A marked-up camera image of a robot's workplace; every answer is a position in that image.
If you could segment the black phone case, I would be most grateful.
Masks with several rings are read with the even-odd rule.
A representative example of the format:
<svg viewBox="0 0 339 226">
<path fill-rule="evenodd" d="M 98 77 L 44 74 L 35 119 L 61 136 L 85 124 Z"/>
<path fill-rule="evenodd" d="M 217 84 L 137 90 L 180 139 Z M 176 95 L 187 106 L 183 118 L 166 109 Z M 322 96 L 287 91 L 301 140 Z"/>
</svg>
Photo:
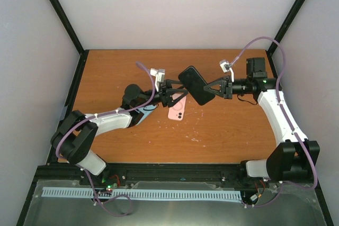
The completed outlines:
<svg viewBox="0 0 339 226">
<path fill-rule="evenodd" d="M 204 90 L 207 82 L 194 66 L 188 66 L 183 70 L 178 75 L 178 79 L 200 106 L 207 104 L 215 98 L 214 94 Z"/>
</svg>

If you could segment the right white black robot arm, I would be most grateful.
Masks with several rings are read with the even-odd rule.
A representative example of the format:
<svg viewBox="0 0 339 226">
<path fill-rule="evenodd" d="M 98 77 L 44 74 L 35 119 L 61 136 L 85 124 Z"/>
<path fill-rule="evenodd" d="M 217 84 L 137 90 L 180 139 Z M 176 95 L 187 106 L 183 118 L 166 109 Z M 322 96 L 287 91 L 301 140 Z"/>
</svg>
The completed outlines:
<svg viewBox="0 0 339 226">
<path fill-rule="evenodd" d="M 309 140 L 298 127 L 277 79 L 267 76 L 265 59 L 248 58 L 243 79 L 234 78 L 229 62 L 224 60 L 220 66 L 230 75 L 206 84 L 203 89 L 224 99 L 252 95 L 265 113 L 275 137 L 276 148 L 267 159 L 243 162 L 247 176 L 288 182 L 312 180 L 316 186 L 319 144 Z"/>
</svg>

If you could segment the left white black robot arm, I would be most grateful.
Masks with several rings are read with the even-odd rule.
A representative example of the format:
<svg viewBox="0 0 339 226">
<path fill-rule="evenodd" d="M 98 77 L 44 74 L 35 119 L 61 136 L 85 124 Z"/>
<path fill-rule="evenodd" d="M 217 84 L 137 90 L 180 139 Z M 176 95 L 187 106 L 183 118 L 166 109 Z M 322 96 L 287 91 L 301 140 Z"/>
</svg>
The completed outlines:
<svg viewBox="0 0 339 226">
<path fill-rule="evenodd" d="M 166 79 L 159 90 L 143 91 L 138 85 L 130 84 L 124 90 L 122 105 L 116 110 L 99 114 L 83 114 L 72 111 L 51 138 L 51 145 L 59 159 L 86 169 L 99 185 L 110 179 L 106 162 L 91 150 L 94 138 L 116 129 L 138 125 L 145 118 L 146 109 L 161 104 L 171 108 L 179 105 L 188 91 L 179 81 Z"/>
</svg>

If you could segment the pink phone case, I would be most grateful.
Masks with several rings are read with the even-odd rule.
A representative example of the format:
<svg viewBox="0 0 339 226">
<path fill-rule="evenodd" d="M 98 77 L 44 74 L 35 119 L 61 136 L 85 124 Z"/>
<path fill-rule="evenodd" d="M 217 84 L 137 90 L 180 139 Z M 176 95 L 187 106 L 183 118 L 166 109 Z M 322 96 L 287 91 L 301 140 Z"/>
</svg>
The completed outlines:
<svg viewBox="0 0 339 226">
<path fill-rule="evenodd" d="M 168 119 L 182 121 L 184 118 L 186 96 L 180 99 L 174 106 L 168 109 Z"/>
</svg>

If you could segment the light blue phone case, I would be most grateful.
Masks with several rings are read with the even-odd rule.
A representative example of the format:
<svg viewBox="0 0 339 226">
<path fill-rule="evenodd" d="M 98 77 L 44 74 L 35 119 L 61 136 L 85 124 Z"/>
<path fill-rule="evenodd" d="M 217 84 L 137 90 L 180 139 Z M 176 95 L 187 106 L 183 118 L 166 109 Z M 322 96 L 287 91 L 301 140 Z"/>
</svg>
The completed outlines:
<svg viewBox="0 0 339 226">
<path fill-rule="evenodd" d="M 130 112 L 132 117 L 130 127 L 139 125 L 142 121 L 144 121 L 155 109 L 158 108 L 158 104 L 155 105 L 147 105 L 141 108 L 138 108 L 134 111 Z"/>
</svg>

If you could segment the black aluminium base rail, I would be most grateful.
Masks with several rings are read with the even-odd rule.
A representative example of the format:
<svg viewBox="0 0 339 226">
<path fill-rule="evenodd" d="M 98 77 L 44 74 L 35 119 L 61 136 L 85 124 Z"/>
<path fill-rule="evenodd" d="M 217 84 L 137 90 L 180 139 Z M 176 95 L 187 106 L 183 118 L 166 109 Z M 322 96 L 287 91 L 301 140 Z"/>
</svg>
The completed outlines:
<svg viewBox="0 0 339 226">
<path fill-rule="evenodd" d="M 117 164 L 109 163 L 98 176 L 90 175 L 95 187 L 138 182 L 207 183 L 239 190 L 254 189 L 269 181 L 248 177 L 240 164 Z"/>
</svg>

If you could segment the right black frame post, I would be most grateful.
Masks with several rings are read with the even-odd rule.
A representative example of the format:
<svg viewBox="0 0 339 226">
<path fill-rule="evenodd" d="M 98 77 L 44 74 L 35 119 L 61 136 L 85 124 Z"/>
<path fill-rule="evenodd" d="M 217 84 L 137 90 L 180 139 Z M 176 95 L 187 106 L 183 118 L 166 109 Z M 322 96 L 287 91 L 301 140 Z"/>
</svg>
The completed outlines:
<svg viewBox="0 0 339 226">
<path fill-rule="evenodd" d="M 295 0 L 289 12 L 287 13 L 284 21 L 282 22 L 280 28 L 278 29 L 277 34 L 275 35 L 274 39 L 278 43 L 281 43 L 282 39 L 284 38 L 285 34 L 287 33 L 290 25 L 293 23 L 295 17 L 299 13 L 300 9 L 302 8 L 304 2 L 306 0 Z"/>
</svg>

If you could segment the black frame post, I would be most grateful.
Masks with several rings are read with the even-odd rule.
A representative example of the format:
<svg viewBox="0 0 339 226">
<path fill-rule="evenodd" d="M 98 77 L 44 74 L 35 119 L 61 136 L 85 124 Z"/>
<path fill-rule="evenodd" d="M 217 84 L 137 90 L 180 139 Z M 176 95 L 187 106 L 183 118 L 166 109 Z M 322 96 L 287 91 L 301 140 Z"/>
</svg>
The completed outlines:
<svg viewBox="0 0 339 226">
<path fill-rule="evenodd" d="M 69 38 L 71 39 L 75 49 L 77 50 L 77 52 L 79 53 L 79 55 L 81 56 L 84 53 L 84 48 L 73 28 L 73 26 L 71 25 L 61 3 L 59 0 L 49 0 L 50 4 L 52 5 L 55 13 L 57 14 L 59 20 L 61 21 L 63 27 L 65 28 Z"/>
<path fill-rule="evenodd" d="M 282 39 L 284 38 L 285 34 L 287 33 L 290 25 L 293 23 L 295 17 L 299 13 L 300 9 L 302 8 L 304 2 L 306 0 L 295 0 L 289 12 L 287 13 L 284 21 L 282 22 L 280 28 L 278 29 L 277 34 L 275 35 L 274 39 L 278 43 L 281 43 Z"/>
</svg>

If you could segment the metal base plate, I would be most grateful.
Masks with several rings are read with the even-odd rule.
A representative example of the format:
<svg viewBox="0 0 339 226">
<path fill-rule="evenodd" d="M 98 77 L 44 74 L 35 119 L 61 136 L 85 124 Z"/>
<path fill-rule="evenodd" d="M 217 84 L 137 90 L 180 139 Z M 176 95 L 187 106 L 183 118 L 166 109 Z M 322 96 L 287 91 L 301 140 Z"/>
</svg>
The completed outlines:
<svg viewBox="0 0 339 226">
<path fill-rule="evenodd" d="M 136 201 L 112 197 L 105 203 L 92 198 L 41 197 L 44 187 L 80 186 L 76 180 L 40 180 L 29 209 L 18 225 L 332 225 L 320 189 L 271 184 L 254 205 L 217 201 Z M 206 183 L 138 182 L 132 188 L 234 191 Z M 250 191 L 240 192 L 242 199 Z"/>
</svg>

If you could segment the left black frame post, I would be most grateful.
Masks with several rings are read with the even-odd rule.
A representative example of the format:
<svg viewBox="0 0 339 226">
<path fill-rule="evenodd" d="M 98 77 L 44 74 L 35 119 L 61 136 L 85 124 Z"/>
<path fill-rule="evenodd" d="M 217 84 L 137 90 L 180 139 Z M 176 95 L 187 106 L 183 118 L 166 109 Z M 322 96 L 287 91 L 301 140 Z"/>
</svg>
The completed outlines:
<svg viewBox="0 0 339 226">
<path fill-rule="evenodd" d="M 75 49 L 77 50 L 77 52 L 79 53 L 79 55 L 81 56 L 84 53 L 84 48 L 73 28 L 73 26 L 71 25 L 61 3 L 59 0 L 49 0 L 50 4 L 52 5 L 55 13 L 57 14 L 59 20 L 61 21 L 63 27 L 65 28 L 69 38 L 71 39 Z"/>
</svg>

